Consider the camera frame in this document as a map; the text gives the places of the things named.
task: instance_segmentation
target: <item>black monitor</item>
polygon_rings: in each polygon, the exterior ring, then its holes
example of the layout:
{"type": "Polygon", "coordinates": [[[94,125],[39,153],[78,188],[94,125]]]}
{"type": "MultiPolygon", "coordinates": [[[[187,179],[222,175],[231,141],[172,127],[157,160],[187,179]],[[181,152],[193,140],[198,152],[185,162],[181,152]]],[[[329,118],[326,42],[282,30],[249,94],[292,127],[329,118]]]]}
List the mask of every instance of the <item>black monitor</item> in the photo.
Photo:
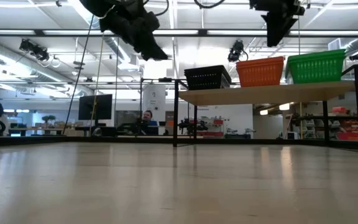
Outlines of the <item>black monitor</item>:
{"type": "MultiPolygon", "coordinates": [[[[79,120],[91,120],[93,110],[94,96],[80,97],[80,108],[78,110],[79,120]]],[[[111,119],[112,110],[112,94],[97,95],[96,105],[94,110],[93,119],[95,126],[98,125],[99,119],[111,119]]]]}

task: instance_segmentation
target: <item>black basket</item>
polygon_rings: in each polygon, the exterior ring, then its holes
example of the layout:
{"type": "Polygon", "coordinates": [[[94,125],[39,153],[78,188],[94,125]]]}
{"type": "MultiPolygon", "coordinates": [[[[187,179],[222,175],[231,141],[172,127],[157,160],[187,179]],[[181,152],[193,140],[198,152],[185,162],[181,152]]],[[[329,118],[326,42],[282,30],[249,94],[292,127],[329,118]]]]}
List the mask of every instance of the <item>black basket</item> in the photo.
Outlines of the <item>black basket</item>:
{"type": "Polygon", "coordinates": [[[185,70],[189,90],[230,88],[231,77],[223,65],[185,70]]]}

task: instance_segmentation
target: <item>green basket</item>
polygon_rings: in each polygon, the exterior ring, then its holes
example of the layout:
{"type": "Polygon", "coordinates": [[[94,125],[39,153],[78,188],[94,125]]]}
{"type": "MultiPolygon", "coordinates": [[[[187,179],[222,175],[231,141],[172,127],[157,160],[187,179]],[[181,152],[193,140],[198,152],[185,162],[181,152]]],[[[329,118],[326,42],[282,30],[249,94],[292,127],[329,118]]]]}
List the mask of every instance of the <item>green basket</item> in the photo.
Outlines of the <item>green basket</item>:
{"type": "Polygon", "coordinates": [[[291,72],[294,84],[337,82],[341,80],[344,59],[344,49],[290,56],[285,76],[291,72]]]}

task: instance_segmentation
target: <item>wooden floor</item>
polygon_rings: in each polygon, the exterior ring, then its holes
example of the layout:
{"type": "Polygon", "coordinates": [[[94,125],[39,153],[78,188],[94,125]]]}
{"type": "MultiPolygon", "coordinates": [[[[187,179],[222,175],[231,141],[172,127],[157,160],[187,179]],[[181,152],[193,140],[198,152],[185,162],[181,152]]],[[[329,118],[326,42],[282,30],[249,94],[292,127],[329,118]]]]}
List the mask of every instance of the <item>wooden floor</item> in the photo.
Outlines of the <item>wooden floor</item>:
{"type": "Polygon", "coordinates": [[[2,224],[358,223],[358,153],[309,146],[0,148],[2,224]]]}

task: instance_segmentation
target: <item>ceiling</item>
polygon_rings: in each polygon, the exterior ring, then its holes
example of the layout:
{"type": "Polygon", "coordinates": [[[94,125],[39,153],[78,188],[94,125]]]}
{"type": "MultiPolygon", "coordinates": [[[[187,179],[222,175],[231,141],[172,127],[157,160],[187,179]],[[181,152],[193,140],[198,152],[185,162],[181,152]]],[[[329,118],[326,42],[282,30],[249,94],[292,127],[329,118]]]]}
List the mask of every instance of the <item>ceiling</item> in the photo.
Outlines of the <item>ceiling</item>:
{"type": "MultiPolygon", "coordinates": [[[[0,29],[88,29],[89,24],[81,14],[71,5],[73,1],[60,1],[63,6],[28,7],[32,5],[55,4],[55,1],[42,0],[0,0],[0,29]]],[[[158,17],[160,29],[262,29],[264,20],[261,14],[265,12],[249,10],[246,0],[226,0],[223,4],[213,9],[199,9],[193,0],[169,0],[170,9],[164,15],[158,17]]],[[[204,4],[216,1],[203,1],[204,4]]],[[[300,17],[300,23],[296,23],[292,29],[358,29],[358,0],[335,0],[334,4],[325,7],[330,0],[311,0],[311,8],[307,9],[305,15],[300,17]]],[[[150,0],[145,8],[148,11],[161,12],[166,6],[165,0],[150,0]]],[[[104,43],[100,37],[90,37],[86,44],[86,38],[78,38],[76,50],[75,37],[30,37],[33,43],[48,48],[48,53],[60,61],[55,60],[42,63],[47,69],[54,71],[70,80],[76,80],[77,76],[73,62],[81,61],[81,56],[86,45],[84,56],[85,66],[81,71],[80,80],[86,77],[99,75],[104,81],[114,81],[115,75],[121,81],[139,81],[139,72],[117,69],[120,61],[117,61],[114,52],[104,43]]],[[[165,76],[183,78],[184,69],[224,65],[230,71],[234,81],[238,80],[234,63],[227,61],[229,49],[236,37],[156,37],[156,41],[163,50],[175,55],[174,62],[161,62],[161,66],[167,68],[165,76]]],[[[258,59],[276,56],[297,55],[299,52],[319,52],[328,49],[328,43],[333,38],[284,38],[278,47],[268,48],[265,38],[240,38],[247,46],[246,52],[250,59],[258,59]]],[[[22,37],[0,37],[0,46],[13,51],[19,55],[22,37]]],[[[139,59],[139,65],[143,67],[148,62],[141,59],[130,45],[123,41],[120,47],[129,56],[135,55],[139,59]]],[[[37,64],[35,58],[26,55],[25,58],[37,64]]],[[[102,88],[113,88],[112,86],[100,86],[102,88]]],[[[131,88],[131,85],[120,85],[118,88],[131,88]]]]}

